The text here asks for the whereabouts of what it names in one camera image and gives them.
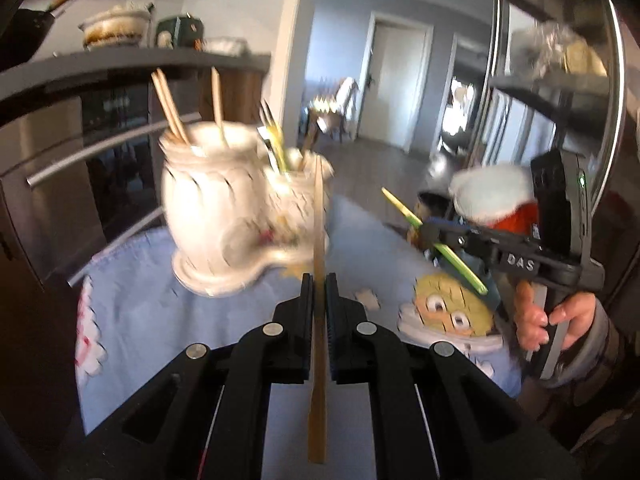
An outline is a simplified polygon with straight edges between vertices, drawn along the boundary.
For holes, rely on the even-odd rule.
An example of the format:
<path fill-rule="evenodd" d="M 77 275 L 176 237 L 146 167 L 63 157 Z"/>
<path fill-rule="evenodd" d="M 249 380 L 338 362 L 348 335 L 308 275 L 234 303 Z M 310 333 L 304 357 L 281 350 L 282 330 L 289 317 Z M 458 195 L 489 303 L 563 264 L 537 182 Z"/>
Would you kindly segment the right hand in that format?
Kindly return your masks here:
<path fill-rule="evenodd" d="M 538 351 L 549 342 L 547 328 L 567 323 L 562 349 L 567 350 L 590 330 L 597 310 L 597 298 L 591 292 L 576 292 L 558 304 L 551 313 L 534 301 L 533 285 L 520 281 L 515 289 L 516 338 L 526 351 Z"/>

